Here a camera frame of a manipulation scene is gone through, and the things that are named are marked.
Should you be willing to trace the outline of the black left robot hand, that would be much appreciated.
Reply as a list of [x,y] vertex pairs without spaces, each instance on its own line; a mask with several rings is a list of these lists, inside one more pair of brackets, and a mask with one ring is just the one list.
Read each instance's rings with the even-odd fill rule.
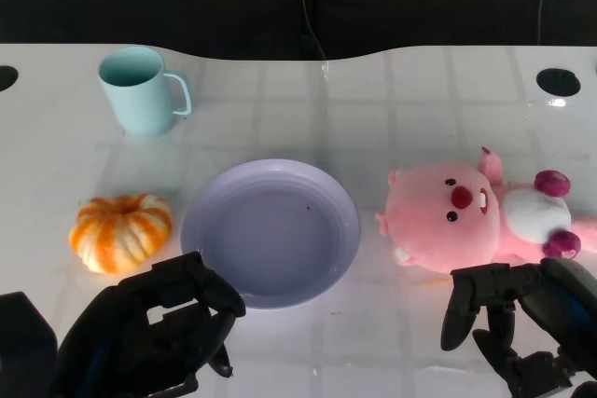
[[225,340],[241,296],[197,252],[102,290],[58,350],[50,397],[182,397],[209,365],[229,378]]

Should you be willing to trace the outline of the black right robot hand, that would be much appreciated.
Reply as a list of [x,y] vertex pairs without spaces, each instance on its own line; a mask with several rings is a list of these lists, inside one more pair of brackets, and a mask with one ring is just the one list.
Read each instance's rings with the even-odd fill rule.
[[[472,336],[514,397],[550,397],[570,388],[579,372],[596,375],[596,279],[578,262],[489,264],[456,269],[451,277],[442,350]],[[521,357],[513,350],[517,306],[558,343],[556,353]]]

